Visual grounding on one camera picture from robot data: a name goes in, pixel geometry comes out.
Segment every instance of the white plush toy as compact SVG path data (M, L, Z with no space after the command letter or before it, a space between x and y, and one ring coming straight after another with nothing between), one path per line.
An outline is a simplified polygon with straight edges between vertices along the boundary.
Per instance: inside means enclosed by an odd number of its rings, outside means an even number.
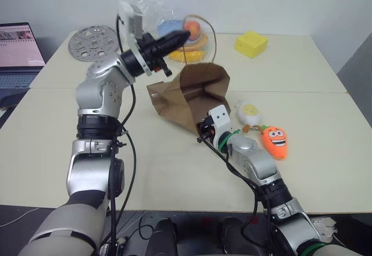
M259 125L261 121L261 115L256 109L255 106L248 102L242 102L238 108L238 117L241 123L247 128L247 125L254 126Z

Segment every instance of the brown paper bag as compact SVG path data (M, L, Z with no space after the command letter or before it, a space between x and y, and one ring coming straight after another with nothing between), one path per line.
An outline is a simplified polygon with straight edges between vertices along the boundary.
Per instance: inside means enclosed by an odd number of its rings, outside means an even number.
M196 124L218 105L230 107L225 99L230 77L225 69L212 63L187 65L173 81L147 86L158 114L198 134Z

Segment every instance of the laptop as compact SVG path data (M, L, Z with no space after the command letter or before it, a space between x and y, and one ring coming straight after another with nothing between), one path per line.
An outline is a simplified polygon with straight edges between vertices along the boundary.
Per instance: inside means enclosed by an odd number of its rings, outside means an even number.
M0 89L27 89L45 65L27 22L0 24Z

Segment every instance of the yellow sponge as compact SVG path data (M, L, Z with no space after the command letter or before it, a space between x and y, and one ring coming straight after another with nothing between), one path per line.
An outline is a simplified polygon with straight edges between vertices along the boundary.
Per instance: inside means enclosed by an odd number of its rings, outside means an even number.
M246 56L253 58L266 49L268 38L249 31L237 39L235 49Z

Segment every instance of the laptop screen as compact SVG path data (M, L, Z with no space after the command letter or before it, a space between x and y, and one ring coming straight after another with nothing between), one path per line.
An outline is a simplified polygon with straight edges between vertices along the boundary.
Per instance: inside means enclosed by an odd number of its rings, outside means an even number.
M44 65L44 59L27 23L0 25L0 67Z

